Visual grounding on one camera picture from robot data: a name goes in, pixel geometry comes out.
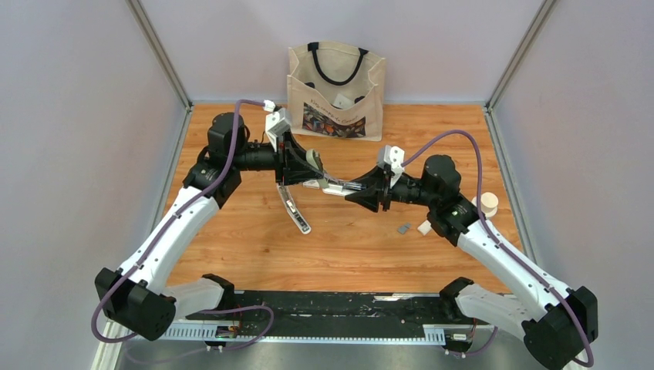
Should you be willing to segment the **grey stapler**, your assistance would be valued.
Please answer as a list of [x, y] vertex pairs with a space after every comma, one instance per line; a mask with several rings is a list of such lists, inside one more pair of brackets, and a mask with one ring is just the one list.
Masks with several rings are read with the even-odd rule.
[[319, 189], [323, 193], [342, 197], [365, 189], [365, 186], [361, 183], [341, 180], [328, 174], [324, 169], [319, 152], [314, 149], [308, 150], [305, 158], [310, 165], [322, 174], [322, 178], [307, 180], [302, 184], [303, 187]]

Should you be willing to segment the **white stapler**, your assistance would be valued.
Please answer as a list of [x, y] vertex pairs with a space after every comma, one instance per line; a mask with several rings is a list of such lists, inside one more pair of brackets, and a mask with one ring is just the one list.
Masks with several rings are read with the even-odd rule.
[[302, 234], [309, 234], [312, 228], [299, 211], [290, 190], [286, 186], [279, 184], [277, 185], [277, 190], [286, 212], [294, 222], [295, 226]]

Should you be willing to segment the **grey staple strip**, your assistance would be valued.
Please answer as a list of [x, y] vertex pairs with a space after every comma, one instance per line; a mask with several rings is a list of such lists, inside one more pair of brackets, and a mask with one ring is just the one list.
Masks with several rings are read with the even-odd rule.
[[405, 233], [406, 233], [410, 228], [411, 228], [411, 224], [410, 224], [410, 223], [406, 223], [406, 224], [400, 226], [400, 227], [397, 229], [397, 232], [400, 233], [400, 234], [405, 234]]

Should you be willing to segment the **staples tray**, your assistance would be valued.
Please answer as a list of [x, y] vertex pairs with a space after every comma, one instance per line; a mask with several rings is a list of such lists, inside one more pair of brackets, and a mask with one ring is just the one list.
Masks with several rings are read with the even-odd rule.
[[432, 225], [428, 220], [422, 222], [417, 228], [417, 231], [421, 233], [423, 236], [428, 235], [428, 233], [431, 232], [431, 230], [432, 230]]

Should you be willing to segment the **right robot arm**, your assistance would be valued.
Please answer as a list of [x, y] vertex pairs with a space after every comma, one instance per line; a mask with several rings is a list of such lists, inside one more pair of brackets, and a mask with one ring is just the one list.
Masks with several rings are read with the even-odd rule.
[[595, 294], [585, 286], [571, 288], [508, 242], [460, 192], [461, 175], [449, 156], [430, 156], [419, 178], [379, 163], [356, 181], [362, 188], [347, 201], [373, 212], [392, 202], [426, 206], [436, 234], [481, 262], [514, 295], [493, 294], [460, 277], [441, 291], [440, 313], [447, 321], [478, 318], [511, 333], [547, 369], [576, 362], [598, 337]]

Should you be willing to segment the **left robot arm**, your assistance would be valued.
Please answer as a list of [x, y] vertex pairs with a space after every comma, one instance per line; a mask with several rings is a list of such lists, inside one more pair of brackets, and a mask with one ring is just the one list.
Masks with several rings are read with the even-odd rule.
[[167, 286], [171, 271], [201, 228], [226, 204], [241, 184], [244, 171], [272, 171], [282, 203], [296, 227], [308, 234], [310, 225], [288, 190], [323, 173], [307, 161], [310, 154], [295, 140], [286, 109], [265, 117], [268, 142], [249, 139], [249, 128], [238, 113], [214, 117], [207, 145], [184, 178], [173, 205], [150, 236], [116, 270], [103, 268], [95, 286], [100, 315], [130, 330], [130, 336], [157, 340], [178, 318], [208, 311], [216, 319], [231, 317], [236, 300], [232, 285], [214, 275]]

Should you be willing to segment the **beige canvas tote bag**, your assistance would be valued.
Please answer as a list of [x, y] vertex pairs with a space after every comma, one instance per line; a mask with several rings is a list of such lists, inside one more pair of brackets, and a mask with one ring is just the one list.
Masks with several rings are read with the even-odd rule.
[[340, 42], [288, 50], [292, 132], [379, 142], [383, 136], [386, 59]]

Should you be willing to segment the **white plastic bottle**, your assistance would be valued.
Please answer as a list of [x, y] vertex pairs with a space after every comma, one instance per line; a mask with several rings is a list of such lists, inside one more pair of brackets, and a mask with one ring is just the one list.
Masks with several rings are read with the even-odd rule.
[[480, 195], [480, 199], [474, 197], [470, 201], [478, 210], [480, 210], [487, 219], [494, 217], [499, 208], [499, 198], [495, 193], [484, 192]]

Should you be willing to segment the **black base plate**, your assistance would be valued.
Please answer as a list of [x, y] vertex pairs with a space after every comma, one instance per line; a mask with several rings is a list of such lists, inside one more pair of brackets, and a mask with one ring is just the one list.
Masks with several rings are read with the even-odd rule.
[[432, 325], [471, 335], [487, 328], [452, 311], [438, 294], [324, 291], [238, 291], [235, 314], [190, 314], [190, 320], [227, 320], [241, 335], [269, 327], [268, 338], [422, 338]]

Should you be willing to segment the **aluminium frame rail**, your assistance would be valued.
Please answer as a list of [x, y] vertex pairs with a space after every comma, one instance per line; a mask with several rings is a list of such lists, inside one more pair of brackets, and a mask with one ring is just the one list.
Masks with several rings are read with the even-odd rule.
[[218, 286], [216, 307], [184, 308], [180, 288], [154, 294], [124, 283], [97, 286], [102, 312], [132, 338], [202, 341], [216, 349], [281, 343], [435, 345], [465, 358], [477, 354], [474, 333], [490, 325], [515, 336], [547, 369], [572, 362], [597, 336], [597, 301], [586, 288], [544, 306], [534, 318], [516, 297], [460, 277], [437, 294], [236, 291]]

